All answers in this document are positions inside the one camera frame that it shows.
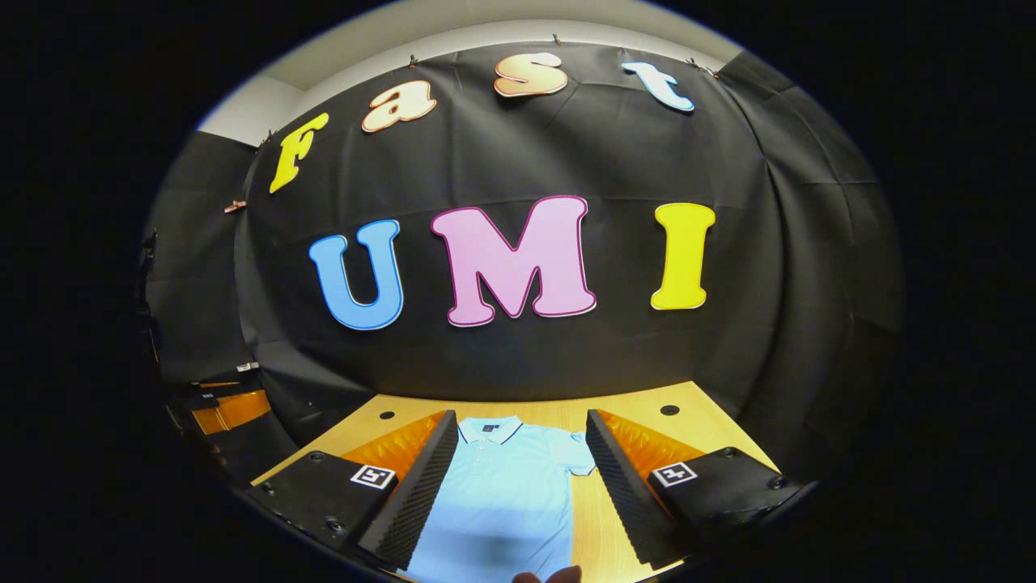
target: pink letter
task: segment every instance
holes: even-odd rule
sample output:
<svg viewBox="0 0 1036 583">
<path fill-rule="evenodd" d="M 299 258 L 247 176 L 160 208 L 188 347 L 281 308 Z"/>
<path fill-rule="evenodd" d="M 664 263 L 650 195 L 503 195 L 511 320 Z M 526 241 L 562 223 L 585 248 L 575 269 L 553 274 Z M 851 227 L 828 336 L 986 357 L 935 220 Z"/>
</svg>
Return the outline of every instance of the pink letter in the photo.
<svg viewBox="0 0 1036 583">
<path fill-rule="evenodd" d="M 447 241 L 455 307 L 447 317 L 459 327 L 493 321 L 482 301 L 479 276 L 511 318 L 521 316 L 533 276 L 540 271 L 540 297 L 533 311 L 557 318 L 588 313 L 597 297 L 586 288 L 579 223 L 586 201 L 550 196 L 533 205 L 518 246 L 513 247 L 481 208 L 448 210 L 432 218 L 432 232 Z"/>
</svg>

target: orange foam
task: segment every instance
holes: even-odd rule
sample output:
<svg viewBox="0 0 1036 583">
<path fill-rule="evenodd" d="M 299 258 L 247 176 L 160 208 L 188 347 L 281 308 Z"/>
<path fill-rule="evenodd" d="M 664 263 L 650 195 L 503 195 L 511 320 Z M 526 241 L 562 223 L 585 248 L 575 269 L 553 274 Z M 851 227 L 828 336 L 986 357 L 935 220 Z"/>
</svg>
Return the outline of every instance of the orange foam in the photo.
<svg viewBox="0 0 1036 583">
<path fill-rule="evenodd" d="M 342 455 L 342 458 L 356 464 L 394 470 L 399 480 L 403 482 L 421 450 L 428 443 L 428 438 L 445 414 L 443 410 L 418 419 Z"/>
<path fill-rule="evenodd" d="M 644 484 L 648 483 L 648 476 L 652 470 L 706 455 L 704 451 L 660 434 L 651 428 L 634 424 L 602 409 L 598 409 L 597 412 Z"/>
</svg>

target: white wall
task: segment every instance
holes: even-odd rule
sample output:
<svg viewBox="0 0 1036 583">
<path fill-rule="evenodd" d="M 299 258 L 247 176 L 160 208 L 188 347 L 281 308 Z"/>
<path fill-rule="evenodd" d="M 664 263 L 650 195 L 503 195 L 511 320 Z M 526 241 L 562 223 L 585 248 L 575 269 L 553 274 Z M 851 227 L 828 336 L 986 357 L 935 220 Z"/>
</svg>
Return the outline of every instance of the white wall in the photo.
<svg viewBox="0 0 1036 583">
<path fill-rule="evenodd" d="M 269 130 L 295 118 L 303 95 L 297 87 L 259 75 L 227 96 L 198 129 L 258 146 Z"/>
<path fill-rule="evenodd" d="M 698 64 L 711 67 L 713 70 L 721 68 L 730 58 L 725 55 L 726 58 L 718 58 L 650 34 L 603 24 L 551 20 L 494 22 L 433 34 L 365 59 L 306 91 L 296 103 L 292 117 L 301 115 L 310 108 L 357 83 L 406 65 L 410 62 L 411 54 L 418 59 L 429 59 L 486 45 L 552 41 L 553 34 L 556 34 L 562 42 L 594 42 L 648 51 L 679 60 L 693 58 Z"/>
<path fill-rule="evenodd" d="M 464 22 L 490 16 L 500 17 L 508 9 L 519 11 L 528 9 L 505 2 L 494 5 L 497 11 L 503 10 L 499 14 L 467 12 L 465 18 L 461 18 L 438 12 L 436 14 L 438 21 L 442 22 L 431 19 L 435 22 L 422 23 L 418 19 L 414 23 L 414 10 L 433 4 L 452 5 L 458 1 L 460 0 L 396 2 L 336 27 L 285 55 L 239 87 L 224 99 L 198 128 L 251 145 L 259 145 L 266 138 L 267 132 L 277 132 L 309 109 L 357 83 L 406 65 L 411 54 L 419 59 L 429 59 L 486 45 L 550 41 L 553 40 L 553 34 L 556 34 L 563 42 L 625 47 L 678 60 L 693 58 L 698 64 L 713 69 L 721 68 L 741 52 L 741 48 L 730 40 L 692 21 L 665 12 L 651 4 L 628 0 L 612 0 L 601 4 L 602 9 L 607 7 L 611 11 L 604 10 L 594 18 L 607 22 L 626 22 L 631 27 L 656 31 L 660 36 L 612 24 L 545 19 L 501 20 L 421 36 L 423 30 L 436 30 L 436 27 L 441 29 L 443 22 L 449 19 L 454 19 L 450 22 Z M 585 12 L 587 6 L 594 7 L 594 2 L 572 4 L 557 0 L 557 5 L 575 7 Z M 401 14 L 407 14 L 410 19 L 400 21 Z M 640 18 L 632 18 L 632 14 L 639 14 Z M 517 12 L 505 16 L 517 16 Z M 393 37 L 396 40 L 392 42 L 386 38 L 380 38 L 381 45 L 377 47 L 387 45 L 392 48 L 372 54 L 376 49 L 372 50 L 370 45 L 365 45 L 363 41 L 365 35 L 386 30 L 385 27 L 392 30 L 391 25 L 397 21 L 399 27 L 408 30 L 403 32 L 396 30 L 396 36 Z M 405 38 L 414 39 L 400 43 Z M 349 58 L 344 57 L 344 53 L 350 53 Z"/>
</svg>

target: letter u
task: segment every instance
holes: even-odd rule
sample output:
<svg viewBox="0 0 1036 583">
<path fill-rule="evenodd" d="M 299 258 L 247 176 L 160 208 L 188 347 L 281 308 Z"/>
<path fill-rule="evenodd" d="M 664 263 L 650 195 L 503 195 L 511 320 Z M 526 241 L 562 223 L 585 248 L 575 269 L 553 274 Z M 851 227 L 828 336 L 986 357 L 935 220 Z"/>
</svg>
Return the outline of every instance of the letter u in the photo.
<svg viewBox="0 0 1036 583">
<path fill-rule="evenodd" d="M 324 302 L 342 325 L 353 330 L 377 330 L 399 318 L 403 311 L 403 286 L 393 246 L 397 234 L 399 223 L 393 220 L 376 221 L 356 231 L 356 240 L 370 253 L 378 286 L 378 299 L 373 304 L 361 304 L 352 298 L 342 256 L 348 244 L 344 236 L 325 236 L 310 245 L 310 259 L 317 265 Z"/>
</svg>

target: light blue letter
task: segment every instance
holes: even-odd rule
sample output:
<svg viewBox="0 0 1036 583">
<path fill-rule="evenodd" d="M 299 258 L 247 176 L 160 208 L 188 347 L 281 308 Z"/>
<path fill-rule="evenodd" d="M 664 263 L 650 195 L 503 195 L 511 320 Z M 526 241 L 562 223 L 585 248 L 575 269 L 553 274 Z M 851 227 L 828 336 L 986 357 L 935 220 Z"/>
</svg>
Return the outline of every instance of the light blue letter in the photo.
<svg viewBox="0 0 1036 583">
<path fill-rule="evenodd" d="M 677 80 L 671 75 L 666 75 L 655 68 L 655 65 L 645 62 L 624 62 L 623 68 L 637 74 L 640 81 L 648 87 L 648 91 L 655 95 L 655 98 L 665 105 L 679 109 L 680 111 L 691 111 L 694 104 L 687 97 L 682 97 L 673 92 L 669 84 L 675 85 Z"/>
<path fill-rule="evenodd" d="M 399 234 L 399 223 L 376 221 L 356 231 L 356 240 L 367 246 L 378 285 L 378 299 L 373 304 L 358 304 L 352 299 L 349 278 L 345 273 L 345 237 L 333 234 L 310 245 L 310 258 L 317 264 L 317 276 L 324 301 L 335 320 L 353 330 L 377 330 L 399 318 L 403 311 L 403 286 L 399 282 L 396 250 L 392 239 Z"/>
</svg>

